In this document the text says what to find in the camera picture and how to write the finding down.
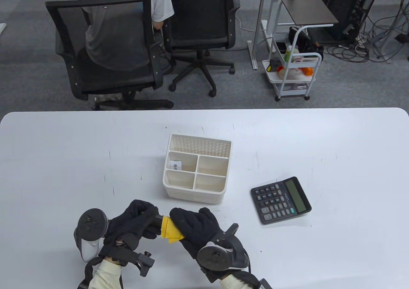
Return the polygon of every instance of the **white plastic organizer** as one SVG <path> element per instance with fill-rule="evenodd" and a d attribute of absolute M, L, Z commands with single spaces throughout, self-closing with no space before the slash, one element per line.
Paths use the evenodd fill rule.
<path fill-rule="evenodd" d="M 219 204 L 226 192 L 231 141 L 171 134 L 163 185 L 170 197 Z M 171 161 L 181 161 L 174 169 Z"/>

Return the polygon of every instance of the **calculator display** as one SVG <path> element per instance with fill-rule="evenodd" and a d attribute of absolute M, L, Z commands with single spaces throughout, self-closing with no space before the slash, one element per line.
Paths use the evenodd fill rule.
<path fill-rule="evenodd" d="M 297 187 L 294 184 L 294 181 L 287 180 L 285 181 L 285 186 L 287 187 L 289 193 L 291 194 L 292 200 L 294 201 L 294 204 L 298 210 L 299 213 L 307 210 L 307 208 L 304 205 L 304 202 L 298 193 Z"/>

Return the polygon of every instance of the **calculator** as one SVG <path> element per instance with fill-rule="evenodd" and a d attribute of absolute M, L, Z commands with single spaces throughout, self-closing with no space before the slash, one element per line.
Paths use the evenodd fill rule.
<path fill-rule="evenodd" d="M 311 211 L 296 177 L 251 189 L 251 197 L 263 225 L 292 219 Z"/>

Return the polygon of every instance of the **black bag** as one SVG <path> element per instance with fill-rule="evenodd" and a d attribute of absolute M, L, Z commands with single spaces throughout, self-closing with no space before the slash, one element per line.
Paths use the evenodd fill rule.
<path fill-rule="evenodd" d="M 298 31 L 297 27 L 290 27 L 288 33 L 288 39 L 290 43 L 294 41 L 295 33 Z M 317 43 L 311 34 L 306 35 L 304 31 L 301 31 L 298 35 L 297 44 L 300 52 L 318 52 L 322 61 L 324 61 L 324 47 Z"/>

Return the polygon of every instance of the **chair base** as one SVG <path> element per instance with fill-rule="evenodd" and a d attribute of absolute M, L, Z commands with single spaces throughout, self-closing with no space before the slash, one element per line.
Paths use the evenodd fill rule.
<path fill-rule="evenodd" d="M 172 109 L 174 103 L 167 99 L 135 100 L 136 92 L 122 94 L 122 100 L 105 100 L 95 102 L 93 111 L 100 111 L 101 106 L 117 108 L 118 110 L 155 110 L 160 108 Z"/>
<path fill-rule="evenodd" d="M 209 73 L 209 70 L 207 69 L 207 65 L 211 66 L 229 66 L 230 74 L 235 73 L 235 68 L 234 68 L 234 63 L 233 62 L 228 62 L 228 61 L 222 61 L 222 60 L 215 60 L 215 59 L 209 59 L 209 58 L 204 58 L 203 54 L 206 56 L 209 54 L 208 50 L 204 51 L 197 51 L 196 52 L 196 58 L 190 58 L 190 57 L 184 57 L 184 56 L 178 56 L 174 55 L 173 59 L 178 60 L 178 61 L 183 61 L 183 62 L 188 62 L 190 65 L 185 68 L 173 81 L 172 84 L 169 86 L 169 91 L 174 92 L 176 90 L 176 85 L 177 83 L 185 78 L 188 74 L 193 72 L 196 68 L 200 68 L 203 72 L 203 74 L 206 76 L 206 79 L 212 86 L 212 90 L 209 91 L 209 96 L 210 97 L 215 97 L 217 93 L 216 89 L 216 84 L 214 83 L 214 80 L 212 76 Z"/>

